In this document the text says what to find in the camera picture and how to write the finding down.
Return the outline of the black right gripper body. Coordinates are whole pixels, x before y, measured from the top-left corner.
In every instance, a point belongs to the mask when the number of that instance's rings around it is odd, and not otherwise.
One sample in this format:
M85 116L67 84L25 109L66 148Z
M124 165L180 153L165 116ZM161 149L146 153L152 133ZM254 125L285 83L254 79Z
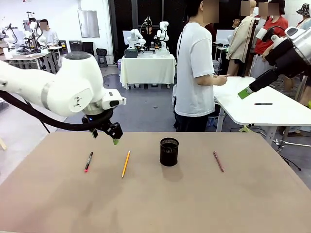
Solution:
M274 78L280 75L293 78L307 70L307 63L296 52L289 39L283 40L274 49L271 49L265 59L273 67L268 73Z

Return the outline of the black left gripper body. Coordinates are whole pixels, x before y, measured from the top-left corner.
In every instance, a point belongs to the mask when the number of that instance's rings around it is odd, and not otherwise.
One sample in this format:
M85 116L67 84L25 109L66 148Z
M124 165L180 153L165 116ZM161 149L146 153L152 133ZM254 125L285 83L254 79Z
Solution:
M92 131L97 129L106 133L114 133L115 124L110 121L112 116L113 109L104 110L95 115L85 114L82 118L82 130Z

